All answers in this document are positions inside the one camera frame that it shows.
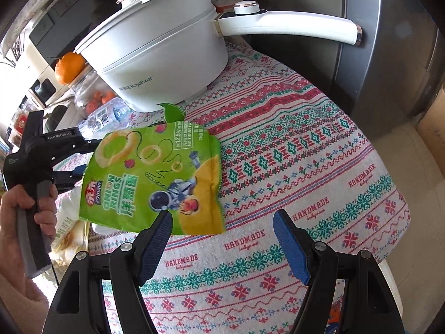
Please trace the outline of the person's left hand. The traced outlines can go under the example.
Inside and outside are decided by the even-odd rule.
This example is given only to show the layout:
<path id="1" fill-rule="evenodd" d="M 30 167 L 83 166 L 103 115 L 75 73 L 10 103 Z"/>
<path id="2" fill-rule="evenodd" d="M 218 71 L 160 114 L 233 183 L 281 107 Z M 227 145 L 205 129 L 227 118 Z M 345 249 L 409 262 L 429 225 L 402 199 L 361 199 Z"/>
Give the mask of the person's left hand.
<path id="1" fill-rule="evenodd" d="M 54 184 L 50 185 L 47 197 L 38 201 L 38 213 L 34 215 L 35 223 L 51 240 L 56 234 L 56 203 L 58 191 Z M 22 185 L 7 191 L 1 198 L 1 274 L 4 277 L 18 279 L 24 276 L 24 263 L 21 257 L 17 236 L 17 208 L 31 209 L 36 204 Z"/>

